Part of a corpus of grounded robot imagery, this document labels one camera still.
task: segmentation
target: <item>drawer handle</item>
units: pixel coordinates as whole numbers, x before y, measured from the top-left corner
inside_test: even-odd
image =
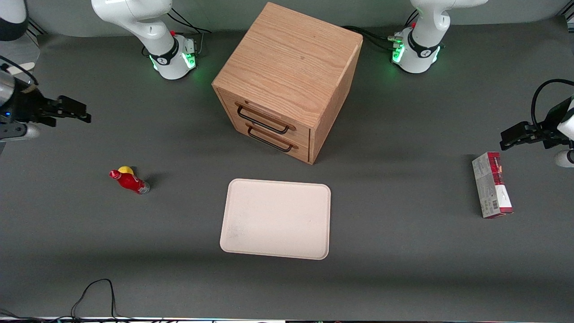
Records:
[[[237,108],[237,114],[239,114],[240,117],[242,117],[243,119],[249,120],[256,125],[262,126],[263,128],[265,128],[267,130],[273,131],[274,133],[285,134],[287,132],[287,130],[289,130],[289,126],[285,126],[285,129],[283,129],[283,130],[275,129],[274,127],[268,126],[262,122],[259,122],[255,119],[251,118],[251,117],[244,115],[243,113],[241,113],[241,110],[243,110],[243,106],[240,105]]]
[[[254,135],[254,134],[251,133],[251,130],[253,130],[253,127],[249,127],[249,129],[247,130],[247,134],[248,134],[251,138],[253,138],[253,139],[257,140],[257,141],[260,141],[260,142],[262,142],[262,143],[264,143],[264,144],[266,144],[266,145],[269,145],[269,146],[271,146],[271,147],[273,147],[273,148],[275,148],[275,149],[277,149],[277,150],[279,150],[279,151],[290,152],[290,151],[291,151],[291,148],[293,148],[293,145],[289,145],[289,147],[287,147],[287,148],[281,148],[281,147],[279,147],[279,146],[277,146],[277,145],[275,145],[275,144],[273,144],[273,143],[268,142],[267,140],[265,140],[265,139],[263,139],[263,138],[257,137],[256,135]]]

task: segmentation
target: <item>wooden drawer cabinet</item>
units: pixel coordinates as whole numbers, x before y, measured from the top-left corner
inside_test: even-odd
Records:
[[[313,164],[347,98],[362,42],[267,3],[212,86],[238,132]]]

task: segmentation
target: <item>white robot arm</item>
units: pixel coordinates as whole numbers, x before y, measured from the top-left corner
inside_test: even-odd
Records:
[[[501,149],[503,151],[520,144],[532,144],[542,141],[544,148],[549,149],[558,145],[567,145],[569,149],[562,150],[554,156],[554,161],[560,167],[574,167],[574,95],[550,109],[546,118],[536,120],[536,100],[542,88],[551,83],[564,83],[574,86],[574,82],[565,79],[547,80],[538,87],[532,98],[530,115],[532,123],[522,121],[501,133]]]
[[[392,62],[409,73],[422,73],[436,61],[440,41],[451,26],[449,9],[480,6],[488,0],[410,0],[418,10],[414,28],[407,26],[395,33],[401,40]]]
[[[154,68],[164,78],[179,79],[195,68],[193,40],[181,35],[172,36],[158,19],[170,11],[171,0],[92,0],[92,7],[103,21],[125,28],[138,37],[149,51]]]
[[[20,38],[28,28],[28,10],[24,0],[2,0],[0,4],[0,41]]]

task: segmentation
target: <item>bottle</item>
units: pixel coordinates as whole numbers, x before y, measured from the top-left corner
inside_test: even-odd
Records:
[[[139,195],[144,195],[149,192],[149,184],[130,173],[122,173],[118,170],[112,170],[110,172],[110,177],[117,180],[123,188],[132,190]]]

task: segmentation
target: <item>red and white box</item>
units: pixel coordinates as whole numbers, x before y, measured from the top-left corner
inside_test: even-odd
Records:
[[[482,217],[498,218],[511,214],[512,204],[502,181],[501,154],[487,152],[472,161]]]

